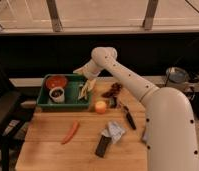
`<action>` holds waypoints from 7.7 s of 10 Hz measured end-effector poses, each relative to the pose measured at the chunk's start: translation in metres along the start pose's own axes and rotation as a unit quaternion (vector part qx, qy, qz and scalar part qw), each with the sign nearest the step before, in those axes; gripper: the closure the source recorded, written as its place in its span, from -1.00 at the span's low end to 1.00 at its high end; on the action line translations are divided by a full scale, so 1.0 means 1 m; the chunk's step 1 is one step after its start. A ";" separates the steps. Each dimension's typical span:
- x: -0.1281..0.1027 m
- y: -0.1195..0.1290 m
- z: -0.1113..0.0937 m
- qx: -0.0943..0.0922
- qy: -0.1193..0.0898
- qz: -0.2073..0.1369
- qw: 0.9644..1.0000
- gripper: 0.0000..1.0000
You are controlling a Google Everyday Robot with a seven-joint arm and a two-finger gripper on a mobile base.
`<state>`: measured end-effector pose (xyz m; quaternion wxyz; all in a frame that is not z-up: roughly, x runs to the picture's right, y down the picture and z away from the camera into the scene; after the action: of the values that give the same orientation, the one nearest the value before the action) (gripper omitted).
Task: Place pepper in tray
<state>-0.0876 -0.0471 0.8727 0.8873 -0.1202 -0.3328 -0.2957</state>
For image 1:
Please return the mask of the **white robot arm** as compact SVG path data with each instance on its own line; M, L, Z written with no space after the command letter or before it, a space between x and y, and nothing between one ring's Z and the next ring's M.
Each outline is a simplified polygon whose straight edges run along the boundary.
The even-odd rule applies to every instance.
M74 73L88 80L105 69L144 107L148 171L199 171L194 114L188 98L178 89L159 88L117 62L113 47L96 47L91 59Z

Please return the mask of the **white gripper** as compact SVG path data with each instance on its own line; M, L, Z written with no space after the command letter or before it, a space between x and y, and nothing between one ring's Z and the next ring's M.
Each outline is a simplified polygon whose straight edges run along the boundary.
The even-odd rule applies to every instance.
M101 68L94 62L89 61L84 66L74 70L75 74L84 75L86 78L96 78L101 72ZM93 80L87 80L87 86L86 85L80 85L79 86L79 96L78 99L85 99L88 98L88 93L94 88L96 79Z

